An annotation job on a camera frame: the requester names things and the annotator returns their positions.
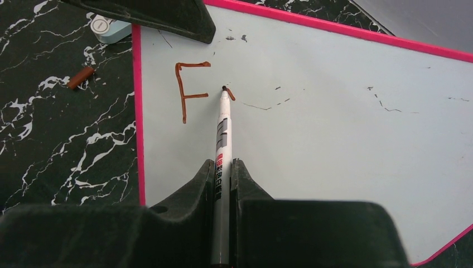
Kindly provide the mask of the pink framed whiteboard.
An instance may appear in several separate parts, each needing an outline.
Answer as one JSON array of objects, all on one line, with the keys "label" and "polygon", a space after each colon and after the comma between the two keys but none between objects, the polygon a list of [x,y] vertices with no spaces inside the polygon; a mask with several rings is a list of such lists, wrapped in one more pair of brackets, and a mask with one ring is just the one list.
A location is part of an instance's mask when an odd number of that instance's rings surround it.
[{"label": "pink framed whiteboard", "polygon": [[408,260],[472,229],[472,54],[238,1],[206,1],[210,44],[133,27],[140,201],[215,156],[233,92],[233,156],[278,199],[364,200]]}]

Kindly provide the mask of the brown marker cap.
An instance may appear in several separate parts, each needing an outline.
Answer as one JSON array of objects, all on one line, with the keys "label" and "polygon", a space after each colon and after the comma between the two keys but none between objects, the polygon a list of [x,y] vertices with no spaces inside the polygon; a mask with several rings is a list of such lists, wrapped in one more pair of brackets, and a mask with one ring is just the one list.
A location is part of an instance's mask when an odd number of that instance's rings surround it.
[{"label": "brown marker cap", "polygon": [[69,82],[67,83],[67,86],[70,89],[75,89],[78,87],[81,83],[86,81],[90,76],[94,74],[95,70],[90,67],[90,66],[85,66],[81,71],[79,71],[74,77],[72,77]]}]

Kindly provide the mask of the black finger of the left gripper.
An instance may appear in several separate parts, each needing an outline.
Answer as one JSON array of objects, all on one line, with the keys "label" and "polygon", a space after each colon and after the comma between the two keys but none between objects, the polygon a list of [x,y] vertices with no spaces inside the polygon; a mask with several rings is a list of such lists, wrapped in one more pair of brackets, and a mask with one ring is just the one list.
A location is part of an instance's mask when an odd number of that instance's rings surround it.
[{"label": "black finger of the left gripper", "polygon": [[64,0],[75,7],[132,24],[171,32],[210,44],[216,26],[203,1]]}]

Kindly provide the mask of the white whiteboard marker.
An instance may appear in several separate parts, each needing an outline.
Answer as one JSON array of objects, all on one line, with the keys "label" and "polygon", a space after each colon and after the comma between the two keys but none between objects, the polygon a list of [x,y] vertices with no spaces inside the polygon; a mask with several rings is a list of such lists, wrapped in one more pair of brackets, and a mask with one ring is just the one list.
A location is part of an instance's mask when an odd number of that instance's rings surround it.
[{"label": "white whiteboard marker", "polygon": [[233,160],[230,101],[233,99],[230,90],[223,86],[216,128],[211,267],[229,267],[230,178]]}]

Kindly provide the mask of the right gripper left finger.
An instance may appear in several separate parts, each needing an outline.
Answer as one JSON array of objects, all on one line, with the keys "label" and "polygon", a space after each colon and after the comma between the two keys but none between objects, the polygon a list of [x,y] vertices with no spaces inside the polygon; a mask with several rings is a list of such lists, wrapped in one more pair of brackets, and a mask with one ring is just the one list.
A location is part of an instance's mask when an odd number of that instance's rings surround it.
[{"label": "right gripper left finger", "polygon": [[163,201],[21,205],[1,217],[2,267],[209,267],[214,162]]}]

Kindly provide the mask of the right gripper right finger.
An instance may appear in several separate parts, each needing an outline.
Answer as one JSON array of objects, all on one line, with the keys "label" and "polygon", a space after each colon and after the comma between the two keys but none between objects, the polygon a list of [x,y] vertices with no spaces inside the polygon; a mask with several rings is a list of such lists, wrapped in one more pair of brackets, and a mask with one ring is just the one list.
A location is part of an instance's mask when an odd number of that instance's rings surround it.
[{"label": "right gripper right finger", "polygon": [[232,267],[408,267],[394,222],[372,202],[278,200],[233,160]]}]

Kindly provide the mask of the light blue whiteboard eraser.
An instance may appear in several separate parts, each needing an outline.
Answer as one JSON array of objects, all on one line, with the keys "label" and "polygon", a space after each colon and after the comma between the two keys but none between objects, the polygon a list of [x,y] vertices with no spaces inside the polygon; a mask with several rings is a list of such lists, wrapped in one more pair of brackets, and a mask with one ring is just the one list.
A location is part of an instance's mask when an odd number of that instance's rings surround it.
[{"label": "light blue whiteboard eraser", "polygon": [[95,15],[90,24],[95,37],[103,44],[115,44],[132,33],[132,25],[129,22],[106,18]]}]

